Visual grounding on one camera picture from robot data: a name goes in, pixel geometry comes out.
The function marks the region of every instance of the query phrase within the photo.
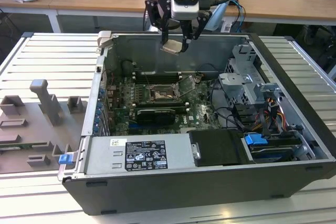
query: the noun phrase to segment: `blue connector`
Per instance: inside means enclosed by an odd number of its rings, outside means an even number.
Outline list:
[[[62,154],[59,156],[59,160],[58,163],[60,165],[72,165],[72,158],[73,158],[73,154]]]
[[[267,140],[261,137],[261,134],[248,134],[245,136],[247,145],[250,144],[268,144]]]

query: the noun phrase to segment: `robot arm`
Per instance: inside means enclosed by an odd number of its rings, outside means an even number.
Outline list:
[[[163,50],[178,54],[185,52],[192,39],[198,39],[212,16],[211,6],[229,0],[146,0],[146,9],[151,25],[162,34]],[[193,29],[192,20],[198,27]],[[181,27],[182,43],[169,40],[169,30]]]

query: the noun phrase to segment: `floor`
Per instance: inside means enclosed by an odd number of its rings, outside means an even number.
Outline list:
[[[45,15],[38,14],[9,14],[10,19],[18,27],[20,32],[34,31],[42,33],[51,33],[52,28],[49,19]],[[98,17],[100,28],[95,29],[93,18],[90,16],[61,16],[60,18],[65,33],[97,33],[100,30],[114,31],[141,31],[142,18],[124,18],[124,17]],[[262,23],[244,23],[242,30],[244,32],[256,33],[258,35],[271,36],[276,31],[277,35],[292,35],[301,31],[296,41],[313,58],[317,59],[323,53],[325,48],[324,41],[328,38],[328,33],[319,30],[312,45],[304,42],[303,36],[305,27],[303,26],[282,26],[276,24]],[[20,38],[20,32],[5,17],[0,23],[0,62],[8,55],[12,47]]]

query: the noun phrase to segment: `wooden desk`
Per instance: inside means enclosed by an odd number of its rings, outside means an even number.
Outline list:
[[[275,18],[296,20],[324,20],[336,22],[336,0],[239,0],[246,9],[247,18]],[[234,15],[230,6],[226,15]]]
[[[336,25],[336,0],[239,0],[247,22]],[[144,0],[0,0],[4,12],[46,14],[54,32],[61,32],[58,15],[142,17]],[[228,6],[226,17],[238,14]]]

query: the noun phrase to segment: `barcode sticker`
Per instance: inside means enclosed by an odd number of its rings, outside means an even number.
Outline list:
[[[110,146],[126,146],[127,138],[112,138]]]

